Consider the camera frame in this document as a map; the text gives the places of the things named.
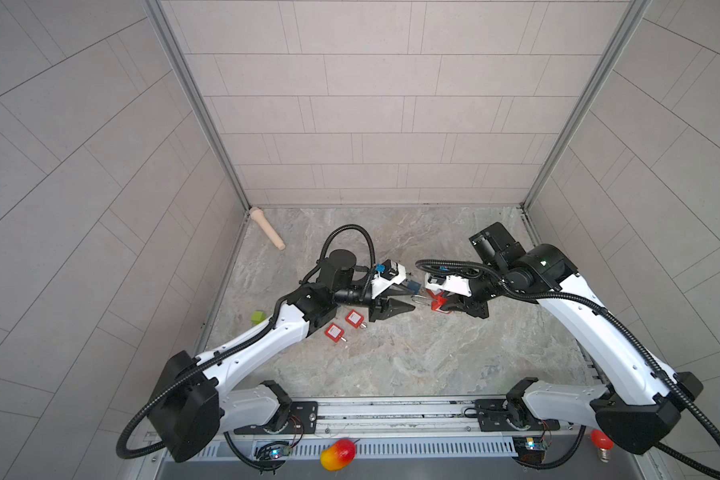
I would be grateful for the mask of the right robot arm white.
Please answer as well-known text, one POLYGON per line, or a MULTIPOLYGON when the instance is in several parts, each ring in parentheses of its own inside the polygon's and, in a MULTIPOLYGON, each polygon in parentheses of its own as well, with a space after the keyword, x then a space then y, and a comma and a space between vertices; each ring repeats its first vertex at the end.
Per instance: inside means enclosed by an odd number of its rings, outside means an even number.
POLYGON ((606 382, 594 392, 535 377, 506 395, 511 425, 559 420, 601 431, 623 450, 642 455, 656 448, 714 479, 720 471, 664 444, 683 413, 691 415, 720 449, 720 430, 695 400, 703 390, 690 372, 677 372, 655 356, 605 307, 573 262, 557 247, 525 250, 496 222, 470 242, 477 262, 421 259, 428 289, 444 293, 447 306, 482 316, 490 300, 505 297, 536 303, 575 337, 606 382))

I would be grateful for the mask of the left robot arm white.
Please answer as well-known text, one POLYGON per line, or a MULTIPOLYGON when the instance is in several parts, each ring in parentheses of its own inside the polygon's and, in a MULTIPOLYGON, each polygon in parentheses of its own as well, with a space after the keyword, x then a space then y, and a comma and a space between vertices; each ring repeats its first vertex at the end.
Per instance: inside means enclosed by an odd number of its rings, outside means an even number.
POLYGON ((281 425, 291 400, 274 381, 249 390, 238 383, 279 352, 330 324, 342 305, 365 307, 369 321, 413 310, 406 268, 378 262, 368 231, 343 225, 329 234, 315 266, 275 303, 273 314, 235 339, 191 356, 171 357, 147 403, 126 424, 115 446, 125 460, 167 449, 183 462, 222 430, 281 425))

